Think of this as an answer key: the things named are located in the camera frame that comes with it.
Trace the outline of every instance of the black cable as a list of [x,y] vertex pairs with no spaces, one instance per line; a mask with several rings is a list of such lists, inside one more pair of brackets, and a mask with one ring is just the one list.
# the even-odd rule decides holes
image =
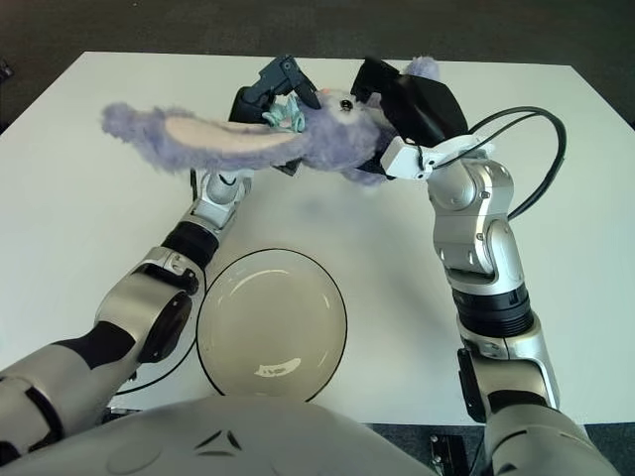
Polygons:
[[478,149],[479,147],[481,147],[482,145],[488,143],[489,141],[491,141],[492,139],[494,139],[498,135],[500,135],[503,132],[505,132],[510,127],[515,126],[519,122],[524,121],[525,119],[529,119],[530,117],[536,117],[536,116],[542,116],[542,117],[548,119],[552,123],[554,128],[556,129],[556,134],[558,135],[558,150],[556,152],[556,156],[554,158],[554,161],[552,162],[552,165],[550,166],[549,170],[547,171],[547,174],[545,175],[545,178],[543,178],[543,181],[541,181],[541,183],[538,185],[538,187],[520,205],[518,205],[508,215],[508,218],[510,220],[512,220],[512,219],[520,216],[524,212],[526,212],[529,208],[531,208],[545,194],[545,192],[548,190],[548,188],[551,186],[551,184],[556,179],[556,175],[558,174],[558,170],[560,169],[561,165],[565,161],[565,151],[567,149],[567,129],[565,128],[565,124],[563,124],[563,121],[561,121],[557,116],[555,116],[554,114],[552,114],[548,110],[543,109],[541,107],[535,107],[535,106],[519,106],[519,107],[512,107],[510,109],[505,109],[503,111],[499,111],[499,112],[497,112],[495,114],[492,114],[491,116],[486,117],[482,121],[478,122],[476,125],[474,125],[468,131],[468,133],[469,134],[473,134],[478,129],[482,128],[483,126],[485,126],[486,124],[489,124],[492,121],[495,121],[496,119],[499,119],[499,118],[504,117],[504,116],[508,116],[510,114],[518,114],[520,112],[529,112],[530,114],[527,114],[527,115],[525,115],[523,117],[515,119],[514,121],[510,122],[509,124],[506,124],[501,129],[499,129],[494,134],[492,134],[487,139],[485,139],[483,142],[481,142],[480,144],[478,144],[478,145],[470,148],[469,150],[461,153],[459,156],[455,157],[451,161],[448,161],[448,162],[436,167],[436,169],[441,169],[443,167],[447,167],[448,165],[456,162],[458,159],[464,157],[465,155],[469,154],[470,152],[473,152],[476,149]]
[[518,124],[519,122],[523,122],[525,119],[529,119],[530,117],[536,117],[538,116],[537,113],[534,114],[527,114],[526,116],[523,117],[519,117],[518,119],[513,120],[512,122],[510,122],[509,124],[505,124],[503,127],[501,127],[499,130],[497,130],[495,133],[493,133],[491,136],[489,136],[487,139],[479,142],[478,144],[476,144],[474,147],[470,147],[469,149],[467,149],[464,152],[461,152],[458,156],[456,156],[455,158],[451,159],[450,161],[444,162],[438,166],[435,167],[435,170],[437,169],[444,169],[445,167],[448,167],[450,165],[452,165],[453,163],[455,163],[456,161],[458,161],[459,159],[462,159],[463,157],[465,157],[466,155],[468,155],[471,152],[474,152],[476,149],[480,149],[481,147],[483,147],[485,144],[487,144],[488,142],[491,142],[492,140],[496,139],[498,136],[500,136],[503,132],[505,132],[507,129],[515,126],[516,124]]
[[476,446],[476,453],[474,454],[474,459],[472,459],[472,464],[469,465],[469,472],[467,473],[467,476],[472,476],[472,474],[474,474],[474,469],[476,469],[476,463],[478,462],[478,456],[480,454],[480,449],[483,447],[484,439],[485,435],[483,434],[478,442],[478,446]]
[[115,397],[119,397],[121,395],[126,395],[126,394],[132,394],[133,392],[138,392],[140,390],[144,390],[144,389],[147,389],[148,387],[151,387],[151,386],[153,386],[155,384],[158,384],[162,380],[164,380],[167,377],[169,377],[173,372],[175,372],[179,367],[181,367],[181,364],[183,364],[186,361],[186,359],[190,355],[191,350],[194,349],[194,346],[196,345],[196,328],[197,328],[197,324],[198,324],[198,319],[200,318],[200,312],[202,311],[202,305],[205,302],[205,298],[207,297],[207,293],[209,292],[209,289],[207,288],[207,275],[205,274],[204,270],[202,272],[202,278],[203,278],[205,294],[202,296],[202,300],[200,301],[200,307],[198,308],[198,313],[196,314],[196,326],[194,327],[194,338],[191,340],[190,347],[188,347],[188,351],[186,352],[186,354],[181,358],[181,360],[179,362],[177,362],[175,364],[175,366],[172,369],[170,369],[168,372],[163,374],[161,377],[157,377],[155,380],[152,380],[152,381],[150,381],[150,382],[148,382],[146,384],[140,385],[138,387],[133,387],[132,389],[119,391],[119,392],[117,392],[115,394]]

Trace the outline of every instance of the white table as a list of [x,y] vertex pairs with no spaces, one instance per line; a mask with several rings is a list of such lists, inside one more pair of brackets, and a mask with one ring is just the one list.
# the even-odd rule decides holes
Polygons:
[[[189,205],[188,179],[156,172],[102,134],[101,109],[123,100],[224,119],[238,86],[251,84],[268,60],[87,53],[0,137],[0,367],[87,331],[104,294]],[[360,65],[299,63],[318,87],[341,88]],[[514,222],[527,286],[563,410],[578,422],[634,420],[635,134],[568,66],[443,62],[442,77],[470,124],[515,105],[546,107],[567,124],[558,180]],[[496,144],[519,201],[550,165],[555,135],[533,120]],[[349,321],[341,365],[315,402],[362,421],[470,423],[432,227],[420,184],[393,181],[368,194],[338,175],[266,171],[256,175],[214,270],[265,247],[313,256],[340,286]],[[189,325],[175,354],[142,367],[138,383],[170,368],[192,334]],[[114,403],[145,409],[210,393],[194,352],[152,390]]]

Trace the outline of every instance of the dark carpet floor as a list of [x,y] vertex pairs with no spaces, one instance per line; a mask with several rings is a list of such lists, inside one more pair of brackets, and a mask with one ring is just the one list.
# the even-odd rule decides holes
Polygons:
[[[18,117],[84,51],[571,64],[635,120],[633,0],[0,0],[0,126]],[[126,74],[126,71],[112,71]],[[434,432],[480,428],[376,425],[429,462]],[[635,474],[633,424],[590,436],[623,475]]]

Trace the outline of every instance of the plate rim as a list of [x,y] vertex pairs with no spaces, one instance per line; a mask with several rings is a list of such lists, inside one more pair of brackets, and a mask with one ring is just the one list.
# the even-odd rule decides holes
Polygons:
[[218,281],[218,279],[225,273],[225,271],[227,271],[229,268],[231,268],[234,264],[238,263],[240,260],[244,259],[244,258],[248,258],[252,255],[256,255],[258,253],[264,253],[267,251],[286,251],[289,253],[294,253],[296,255],[300,255],[303,258],[306,258],[310,261],[312,261],[313,263],[315,263],[318,267],[320,267],[328,276],[328,278],[330,279],[330,281],[333,283],[333,285],[335,286],[335,289],[337,290],[337,294],[339,295],[339,298],[341,299],[341,304],[342,307],[344,309],[344,342],[341,346],[341,352],[339,353],[339,357],[337,358],[337,363],[335,364],[335,367],[333,368],[332,372],[330,373],[330,375],[328,376],[328,379],[326,379],[326,381],[323,383],[323,385],[321,385],[314,394],[312,394],[310,397],[308,397],[307,399],[303,400],[303,402],[310,402],[311,400],[313,400],[315,397],[317,397],[319,395],[319,393],[324,390],[326,388],[326,386],[330,383],[330,381],[332,380],[332,378],[334,377],[334,375],[337,373],[337,369],[339,369],[339,365],[341,364],[341,361],[344,357],[344,352],[346,350],[346,344],[348,343],[348,310],[346,309],[346,301],[344,300],[344,296],[341,293],[341,289],[339,288],[339,286],[337,285],[337,282],[335,281],[335,279],[333,278],[333,276],[328,272],[328,270],[322,266],[317,260],[315,260],[314,258],[312,258],[311,256],[307,255],[306,253],[303,253],[301,251],[296,251],[296,250],[290,250],[289,248],[278,248],[278,247],[273,247],[273,248],[263,248],[260,250],[255,250],[252,252],[249,252],[245,255],[242,255],[238,258],[236,258],[235,260],[233,260],[231,263],[229,263],[227,266],[225,266],[220,273],[218,273],[216,275],[216,277],[214,278],[214,280],[211,282],[211,284],[209,285],[209,287],[205,290],[205,294],[202,297],[202,301],[200,302],[200,309],[198,310],[198,315],[196,316],[196,327],[194,330],[194,337],[195,337],[195,342],[196,342],[196,356],[198,357],[198,363],[200,364],[200,368],[202,369],[203,373],[205,374],[205,377],[207,377],[207,380],[209,381],[209,383],[211,384],[211,386],[223,397],[226,396],[226,394],[220,390],[220,387],[218,385],[216,385],[216,383],[214,382],[213,378],[211,377],[211,375],[209,375],[209,372],[207,372],[207,369],[205,368],[205,364],[202,361],[202,357],[200,355],[200,347],[198,345],[198,326],[200,323],[200,316],[202,315],[202,308],[205,304],[205,301],[207,299],[207,295],[209,294],[209,292],[211,291],[211,289],[213,288],[213,286],[216,284],[216,282]]

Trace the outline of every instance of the plush bunny ear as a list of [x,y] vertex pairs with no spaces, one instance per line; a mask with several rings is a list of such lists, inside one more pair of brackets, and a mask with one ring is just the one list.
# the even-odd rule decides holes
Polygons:
[[181,109],[138,112],[121,103],[104,109],[102,129],[169,172],[265,169],[302,157],[307,149],[302,134],[264,124],[203,121]]

